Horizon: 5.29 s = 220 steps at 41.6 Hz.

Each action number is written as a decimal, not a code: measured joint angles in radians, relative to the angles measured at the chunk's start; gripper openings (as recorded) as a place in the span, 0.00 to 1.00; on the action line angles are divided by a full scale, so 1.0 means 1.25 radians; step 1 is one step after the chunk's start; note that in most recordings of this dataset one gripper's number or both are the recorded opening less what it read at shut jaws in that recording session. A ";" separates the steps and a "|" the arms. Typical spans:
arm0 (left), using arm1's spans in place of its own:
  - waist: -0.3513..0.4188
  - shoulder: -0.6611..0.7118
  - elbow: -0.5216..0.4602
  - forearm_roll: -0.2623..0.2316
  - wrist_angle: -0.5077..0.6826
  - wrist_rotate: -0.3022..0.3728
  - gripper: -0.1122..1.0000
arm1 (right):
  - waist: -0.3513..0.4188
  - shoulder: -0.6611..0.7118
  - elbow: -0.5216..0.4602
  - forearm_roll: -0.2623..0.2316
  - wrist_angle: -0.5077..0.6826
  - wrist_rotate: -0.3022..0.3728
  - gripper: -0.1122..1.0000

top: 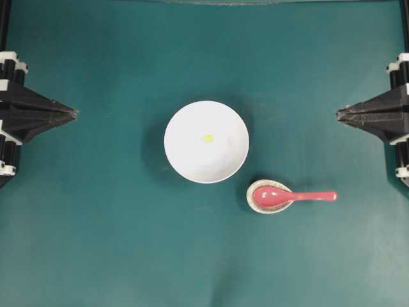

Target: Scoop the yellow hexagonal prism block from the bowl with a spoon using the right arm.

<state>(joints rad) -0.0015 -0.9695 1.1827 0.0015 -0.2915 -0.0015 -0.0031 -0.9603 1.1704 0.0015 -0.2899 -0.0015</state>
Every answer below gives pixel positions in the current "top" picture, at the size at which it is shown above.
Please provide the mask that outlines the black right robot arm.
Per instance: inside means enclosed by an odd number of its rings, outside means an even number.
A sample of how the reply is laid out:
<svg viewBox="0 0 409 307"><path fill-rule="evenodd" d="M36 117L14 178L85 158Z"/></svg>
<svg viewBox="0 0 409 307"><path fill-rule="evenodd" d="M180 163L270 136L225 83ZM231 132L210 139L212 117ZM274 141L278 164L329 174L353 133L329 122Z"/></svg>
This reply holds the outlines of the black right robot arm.
<svg viewBox="0 0 409 307"><path fill-rule="evenodd" d="M386 72L390 90L344 107L337 121L375 135L393 146L396 155L395 176L408 185L408 1L400 2L405 51L389 63Z"/></svg>

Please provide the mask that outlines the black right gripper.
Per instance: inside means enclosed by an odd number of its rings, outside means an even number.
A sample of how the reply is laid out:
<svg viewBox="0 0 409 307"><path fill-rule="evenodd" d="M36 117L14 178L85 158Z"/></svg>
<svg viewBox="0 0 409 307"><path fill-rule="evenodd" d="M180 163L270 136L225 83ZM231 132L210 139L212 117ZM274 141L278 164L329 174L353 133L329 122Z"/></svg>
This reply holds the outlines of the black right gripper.
<svg viewBox="0 0 409 307"><path fill-rule="evenodd" d="M399 54L386 71L390 90L338 110L337 121L373 134L393 146L394 174L397 178L408 178L408 53ZM397 114L366 114L387 112Z"/></svg>

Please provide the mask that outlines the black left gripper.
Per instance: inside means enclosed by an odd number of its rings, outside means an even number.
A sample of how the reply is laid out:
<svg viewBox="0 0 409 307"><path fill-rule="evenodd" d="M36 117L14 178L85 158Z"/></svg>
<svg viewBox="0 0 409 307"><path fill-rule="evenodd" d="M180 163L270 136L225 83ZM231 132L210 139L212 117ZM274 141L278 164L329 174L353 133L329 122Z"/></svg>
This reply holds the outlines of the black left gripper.
<svg viewBox="0 0 409 307"><path fill-rule="evenodd" d="M24 87L27 73L16 52L1 51L1 176L17 174L22 142L77 118L71 107ZM12 104L46 111L12 111Z"/></svg>

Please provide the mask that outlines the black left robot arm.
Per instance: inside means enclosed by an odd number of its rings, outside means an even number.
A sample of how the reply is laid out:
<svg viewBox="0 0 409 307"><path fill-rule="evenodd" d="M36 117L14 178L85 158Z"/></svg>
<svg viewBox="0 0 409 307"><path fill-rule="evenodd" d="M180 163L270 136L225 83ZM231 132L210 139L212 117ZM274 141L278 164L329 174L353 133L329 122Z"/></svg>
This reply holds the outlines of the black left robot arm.
<svg viewBox="0 0 409 307"><path fill-rule="evenodd" d="M11 1L1 1L1 185L19 168L22 145L77 118L77 111L24 86L27 65L6 50Z"/></svg>

